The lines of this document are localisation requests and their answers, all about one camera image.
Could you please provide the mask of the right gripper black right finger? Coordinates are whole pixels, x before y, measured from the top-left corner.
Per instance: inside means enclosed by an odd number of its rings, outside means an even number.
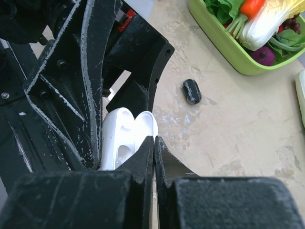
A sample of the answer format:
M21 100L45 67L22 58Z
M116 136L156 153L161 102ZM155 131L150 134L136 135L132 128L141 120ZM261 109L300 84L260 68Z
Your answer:
M157 136L154 142L154 163L159 228L179 229L180 219L174 180L182 177L197 178L199 175L176 158L160 136Z

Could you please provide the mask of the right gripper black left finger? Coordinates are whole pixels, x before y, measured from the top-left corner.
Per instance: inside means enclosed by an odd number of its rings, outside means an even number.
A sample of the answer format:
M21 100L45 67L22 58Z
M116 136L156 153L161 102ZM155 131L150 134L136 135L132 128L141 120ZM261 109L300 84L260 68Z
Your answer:
M125 204L125 229L149 229L152 226L153 156L154 138L147 136L139 149L116 169L132 175Z

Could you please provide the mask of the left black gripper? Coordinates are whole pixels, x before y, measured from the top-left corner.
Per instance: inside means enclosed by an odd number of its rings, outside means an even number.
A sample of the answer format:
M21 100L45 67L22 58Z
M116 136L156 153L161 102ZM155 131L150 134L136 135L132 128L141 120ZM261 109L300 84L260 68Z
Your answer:
M54 40L40 58L0 46L0 177L96 170L102 156L102 67L120 0L48 2Z

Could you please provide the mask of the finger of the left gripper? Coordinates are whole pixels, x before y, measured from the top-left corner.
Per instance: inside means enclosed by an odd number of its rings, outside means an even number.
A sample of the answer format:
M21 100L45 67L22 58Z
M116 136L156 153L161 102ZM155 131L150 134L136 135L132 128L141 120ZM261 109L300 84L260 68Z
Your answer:
M105 88L110 88L123 71L131 73L106 106L107 111L121 107L134 115L152 111L157 84L173 53L169 41L144 18L135 15L105 55Z

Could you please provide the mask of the white earbud charging case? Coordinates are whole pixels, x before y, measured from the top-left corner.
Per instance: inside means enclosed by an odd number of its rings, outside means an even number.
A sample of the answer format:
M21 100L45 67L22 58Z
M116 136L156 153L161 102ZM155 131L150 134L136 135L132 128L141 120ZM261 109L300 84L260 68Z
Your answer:
M125 107L108 113L102 124L102 158L99 170L115 170L126 162L147 136L159 135L154 115L143 111L134 117Z

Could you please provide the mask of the black earbud case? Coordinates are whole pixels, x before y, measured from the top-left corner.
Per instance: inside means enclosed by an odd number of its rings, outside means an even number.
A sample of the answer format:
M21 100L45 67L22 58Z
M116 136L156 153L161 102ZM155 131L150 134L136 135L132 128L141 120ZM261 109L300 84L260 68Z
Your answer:
M182 91L187 103L195 105L200 103L202 94L197 82L193 79L187 79L182 84Z

